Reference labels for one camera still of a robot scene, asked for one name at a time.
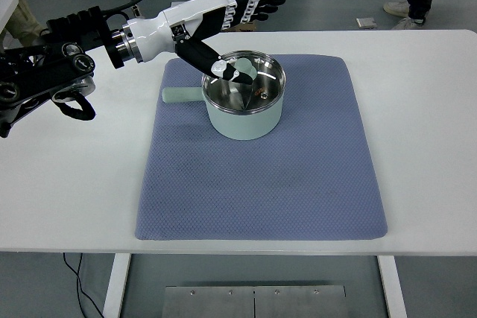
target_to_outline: blue mat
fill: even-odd
[[[142,240],[364,240],[388,228],[344,61],[274,55],[286,73],[282,117],[236,141],[204,102],[159,98],[136,223]],[[164,86],[200,86],[170,61]]]

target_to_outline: table leg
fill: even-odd
[[[389,318],[407,318],[394,256],[378,256]]]
[[[116,253],[111,269],[110,283],[104,302],[104,318],[119,318],[121,315],[122,299],[126,288],[127,272],[131,260],[130,253]]]

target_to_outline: pot handle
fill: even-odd
[[[202,87],[164,87],[162,101],[166,104],[203,101]]]

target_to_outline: white table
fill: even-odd
[[[162,72],[175,55],[114,70],[99,48],[89,52],[97,63],[97,89],[88,97],[98,113],[94,121],[74,121],[48,103],[0,141],[0,250],[377,255],[383,266],[394,265],[393,255],[477,255],[477,34],[231,33],[208,43],[219,53],[250,49],[344,60],[382,195],[385,237],[135,239]]]

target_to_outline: robotic hand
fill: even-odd
[[[239,23],[268,19],[285,0],[191,0],[159,13],[154,19],[129,20],[113,34],[122,60],[152,60],[161,52],[175,52],[204,74],[238,83],[253,79],[239,72],[202,42]]]

